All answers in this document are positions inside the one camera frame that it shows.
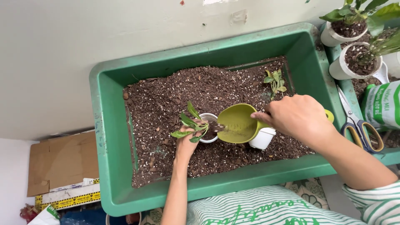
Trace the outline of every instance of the scissor blade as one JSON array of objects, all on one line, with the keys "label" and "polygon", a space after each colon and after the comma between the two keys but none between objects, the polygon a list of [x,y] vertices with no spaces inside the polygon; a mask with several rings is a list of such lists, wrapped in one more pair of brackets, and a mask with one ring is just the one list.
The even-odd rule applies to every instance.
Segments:
[{"label": "scissor blade", "polygon": [[346,99],[346,96],[344,95],[343,91],[340,89],[338,85],[336,85],[338,88],[339,92],[339,97],[340,97],[340,102],[342,103],[343,109],[346,112],[347,116],[350,116],[349,112],[351,111],[350,104]]}]

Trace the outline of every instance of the yellow-green scoop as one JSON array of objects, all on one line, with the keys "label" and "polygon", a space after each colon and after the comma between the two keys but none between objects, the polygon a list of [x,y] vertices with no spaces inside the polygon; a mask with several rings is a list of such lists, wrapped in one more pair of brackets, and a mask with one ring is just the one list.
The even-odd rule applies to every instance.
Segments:
[{"label": "yellow-green scoop", "polygon": [[[268,124],[250,117],[257,110],[249,104],[236,104],[222,111],[217,122],[225,125],[225,130],[218,132],[218,138],[229,143],[246,143],[254,139],[258,132]],[[333,123],[333,114],[325,110],[328,120]]]}]

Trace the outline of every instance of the plant cutting with leaves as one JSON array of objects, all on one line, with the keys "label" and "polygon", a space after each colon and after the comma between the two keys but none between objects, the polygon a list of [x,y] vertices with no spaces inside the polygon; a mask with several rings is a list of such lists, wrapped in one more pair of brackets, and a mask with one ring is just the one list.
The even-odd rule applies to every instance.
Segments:
[{"label": "plant cutting with leaves", "polygon": [[397,28],[384,30],[371,38],[368,50],[358,53],[353,59],[358,65],[366,65],[375,57],[400,51],[400,30]]},{"label": "plant cutting with leaves", "polygon": [[267,73],[267,77],[264,78],[264,83],[269,83],[271,85],[272,93],[268,93],[268,95],[271,97],[271,100],[274,99],[276,93],[278,91],[285,92],[287,89],[285,86],[285,81],[282,78],[282,72],[281,70],[277,70],[271,73],[268,70],[265,70]]},{"label": "plant cutting with leaves", "polygon": [[199,113],[196,111],[196,109],[193,107],[192,103],[190,101],[188,101],[188,111],[189,113],[194,116],[196,119],[201,120],[202,122],[204,122],[204,124],[197,124],[196,122],[194,122],[192,119],[190,119],[189,117],[187,117],[185,115],[184,112],[180,113],[180,119],[183,125],[188,126],[190,128],[192,128],[194,131],[175,131],[171,133],[171,136],[176,137],[176,138],[181,138],[196,132],[203,132],[201,136],[197,137],[197,136],[193,136],[190,141],[192,143],[196,143],[198,142],[208,131],[208,123],[204,120],[202,120],[200,118]]},{"label": "plant cutting with leaves", "polygon": [[346,25],[352,25],[356,22],[367,23],[368,30],[372,36],[376,36],[383,31],[384,22],[400,17],[399,3],[392,3],[380,9],[379,6],[388,0],[372,0],[365,9],[360,9],[366,0],[356,0],[356,5],[351,8],[353,0],[345,0],[341,9],[335,9],[320,19],[336,22],[343,20]]}]

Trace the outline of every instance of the hand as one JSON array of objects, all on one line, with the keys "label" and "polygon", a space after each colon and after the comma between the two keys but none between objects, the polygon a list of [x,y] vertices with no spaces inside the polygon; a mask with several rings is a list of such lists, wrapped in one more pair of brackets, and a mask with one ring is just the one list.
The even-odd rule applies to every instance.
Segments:
[{"label": "hand", "polygon": [[328,121],[324,107],[308,95],[285,96],[265,106],[266,113],[255,112],[252,118],[290,135],[315,149],[338,133]]},{"label": "hand", "polygon": [[[196,122],[197,124],[202,124],[204,123],[201,120],[198,119],[194,119],[194,122]],[[179,131],[194,131],[192,128],[189,128],[187,126],[182,126],[181,129]],[[201,132],[196,132],[194,133],[196,136],[200,136]],[[190,135],[186,135],[184,137],[181,137],[178,139],[178,141],[176,142],[176,155],[175,158],[182,160],[183,162],[186,162],[187,164],[189,163],[190,158],[192,157],[192,154],[194,152],[194,150],[197,147],[198,142],[196,143],[192,143],[190,142],[190,139],[193,137],[193,134]]]}]

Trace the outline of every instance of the scissors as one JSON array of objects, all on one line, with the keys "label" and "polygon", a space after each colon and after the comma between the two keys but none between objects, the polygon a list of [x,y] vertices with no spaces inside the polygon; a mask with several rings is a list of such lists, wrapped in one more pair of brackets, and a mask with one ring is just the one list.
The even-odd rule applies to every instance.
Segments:
[{"label": "scissors", "polygon": [[[340,101],[347,116],[347,121],[342,127],[341,134],[346,137],[346,130],[349,130],[356,145],[369,153],[376,154],[382,151],[382,149],[384,148],[384,144],[377,130],[370,123],[364,120],[360,120],[356,115],[354,115],[353,111],[350,108],[350,104],[344,96],[343,91],[338,85],[337,88],[340,96]],[[364,128],[368,129],[368,131],[371,132],[371,134],[374,135],[374,137],[377,139],[377,149],[374,149],[372,147],[371,141],[368,139],[368,133],[365,132]]]}]

